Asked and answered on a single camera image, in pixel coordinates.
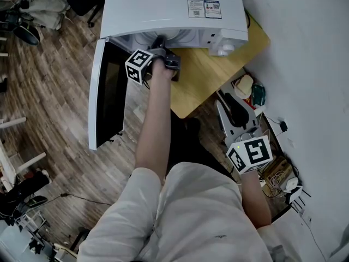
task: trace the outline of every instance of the open microwave door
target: open microwave door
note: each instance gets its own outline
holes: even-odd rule
[[[127,75],[130,53],[108,39],[97,41],[88,105],[88,143],[91,150],[124,129]]]

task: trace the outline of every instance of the black shoe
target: black shoe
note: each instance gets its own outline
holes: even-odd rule
[[[186,128],[188,130],[188,133],[193,136],[193,137],[198,137],[198,133],[201,128],[201,123],[200,121],[196,118],[190,118],[188,119],[188,122],[186,124]]]
[[[0,84],[0,93],[4,93],[7,91],[7,78]]]

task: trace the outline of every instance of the white microwave oven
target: white microwave oven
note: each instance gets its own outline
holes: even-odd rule
[[[242,0],[106,0],[89,94],[90,149],[123,130],[125,61],[159,35],[168,49],[200,47],[227,56],[248,41]]]

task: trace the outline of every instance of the sponge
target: sponge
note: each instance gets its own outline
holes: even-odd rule
[[[253,85],[253,78],[249,75],[244,75],[236,87],[245,95],[248,95]]]

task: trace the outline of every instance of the wooden floor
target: wooden floor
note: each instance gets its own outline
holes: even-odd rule
[[[134,153],[145,115],[148,90],[129,84],[125,113],[125,131],[114,143],[98,151],[88,149],[88,96],[94,49],[99,39],[101,13],[94,28],[89,17],[67,13],[59,31],[40,29],[41,44],[31,47],[7,35],[3,48],[10,53],[2,59],[0,75],[6,75],[9,89],[0,94],[0,118],[5,121],[26,116],[23,125],[5,129],[8,155],[19,153],[21,162],[45,151],[38,163],[53,182],[38,194],[53,199],[61,193],[115,202],[134,168]],[[193,115],[202,122],[203,145],[225,167],[220,145],[223,134],[209,98]],[[50,227],[43,235],[51,242],[71,244],[78,227],[92,228],[108,207],[75,198],[59,198],[40,208]]]

